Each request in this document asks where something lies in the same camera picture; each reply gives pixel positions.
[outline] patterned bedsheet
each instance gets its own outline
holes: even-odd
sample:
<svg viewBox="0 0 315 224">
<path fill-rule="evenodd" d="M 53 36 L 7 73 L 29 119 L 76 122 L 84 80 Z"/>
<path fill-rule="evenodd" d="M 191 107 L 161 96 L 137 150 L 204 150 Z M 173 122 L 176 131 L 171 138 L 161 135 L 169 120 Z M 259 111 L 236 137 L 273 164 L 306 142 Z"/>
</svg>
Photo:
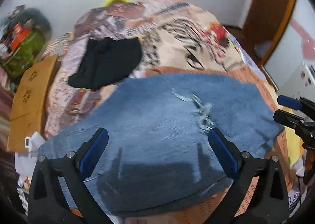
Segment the patterned bedsheet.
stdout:
<svg viewBox="0 0 315 224">
<path fill-rule="evenodd" d="M 244 65 L 243 60 L 251 60 L 211 13 L 183 0 L 148 0 L 91 9 L 77 21 L 73 38 L 62 51 L 61 67 L 47 98 L 46 139 L 86 117 L 117 86 L 91 91 L 67 84 L 80 64 L 88 39 L 135 36 L 140 39 L 143 58 L 130 75 L 134 78 L 143 77 L 146 69 L 155 66 L 229 71 Z"/>
</svg>

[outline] bed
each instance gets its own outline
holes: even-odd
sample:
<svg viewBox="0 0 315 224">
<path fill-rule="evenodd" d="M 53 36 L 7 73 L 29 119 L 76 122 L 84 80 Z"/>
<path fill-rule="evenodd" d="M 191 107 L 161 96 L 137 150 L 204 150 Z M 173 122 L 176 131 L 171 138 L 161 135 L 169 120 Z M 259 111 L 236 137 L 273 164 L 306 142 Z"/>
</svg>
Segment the bed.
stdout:
<svg viewBox="0 0 315 224">
<path fill-rule="evenodd" d="M 135 36 L 141 42 L 143 58 L 130 74 L 131 78 L 177 73 L 179 69 L 191 73 L 207 70 L 209 73 L 254 83 L 270 109 L 275 111 L 278 108 L 274 89 L 237 40 L 211 13 L 183 0 L 116 4 L 85 13 L 75 24 L 72 33 L 47 46 L 43 58 L 59 54 L 61 60 L 60 69 L 47 96 L 47 140 L 67 126 L 84 119 L 119 86 L 111 84 L 91 91 L 75 89 L 67 84 L 68 77 L 76 72 L 80 64 L 87 40 L 104 37 L 121 40 Z M 290 190 L 294 174 L 288 165 L 285 131 L 278 135 L 276 145 L 266 157 L 274 154 L 280 159 L 287 188 Z M 246 210 L 256 183 L 257 179 L 253 179 L 238 214 Z M 228 188 L 199 205 L 159 215 L 157 218 L 167 218 L 173 223 L 203 223 L 227 191 Z"/>
</svg>

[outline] brown wooden door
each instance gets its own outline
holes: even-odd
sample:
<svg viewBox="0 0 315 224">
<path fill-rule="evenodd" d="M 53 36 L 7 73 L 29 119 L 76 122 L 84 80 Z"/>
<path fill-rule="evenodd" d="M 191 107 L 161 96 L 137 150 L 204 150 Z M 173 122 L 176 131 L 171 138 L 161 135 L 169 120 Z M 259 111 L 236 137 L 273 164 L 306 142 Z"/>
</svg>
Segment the brown wooden door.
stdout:
<svg viewBox="0 0 315 224">
<path fill-rule="evenodd" d="M 243 34 L 254 44 L 272 41 L 289 0 L 253 0 Z"/>
</svg>

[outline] yellow fuzzy object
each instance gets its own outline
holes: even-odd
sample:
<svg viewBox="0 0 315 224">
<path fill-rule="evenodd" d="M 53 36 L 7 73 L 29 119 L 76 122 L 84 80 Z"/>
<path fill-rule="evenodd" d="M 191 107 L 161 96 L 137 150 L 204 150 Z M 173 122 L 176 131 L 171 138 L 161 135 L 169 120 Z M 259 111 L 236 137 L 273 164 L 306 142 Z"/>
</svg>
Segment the yellow fuzzy object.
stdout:
<svg viewBox="0 0 315 224">
<path fill-rule="evenodd" d="M 128 2 L 131 2 L 131 0 L 105 0 L 102 7 L 108 7 L 108 6 L 113 5 L 117 2 L 128 3 Z"/>
</svg>

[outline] denim fabric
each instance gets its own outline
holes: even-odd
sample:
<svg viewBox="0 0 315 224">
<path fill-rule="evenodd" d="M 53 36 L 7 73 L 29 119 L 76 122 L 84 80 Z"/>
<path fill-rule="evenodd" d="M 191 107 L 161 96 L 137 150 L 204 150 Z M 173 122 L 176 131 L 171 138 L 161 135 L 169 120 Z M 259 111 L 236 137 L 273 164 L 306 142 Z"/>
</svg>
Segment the denim fabric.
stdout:
<svg viewBox="0 0 315 224">
<path fill-rule="evenodd" d="M 222 75 L 156 75 L 125 79 L 91 115 L 43 144 L 38 155 L 63 157 L 103 127 L 109 143 L 85 185 L 106 213 L 143 216 L 200 203 L 232 182 L 199 127 L 196 104 L 174 91 L 211 104 L 208 117 L 240 151 L 255 157 L 264 157 L 283 130 L 254 84 Z M 75 206 L 64 180 L 60 183 Z"/>
</svg>

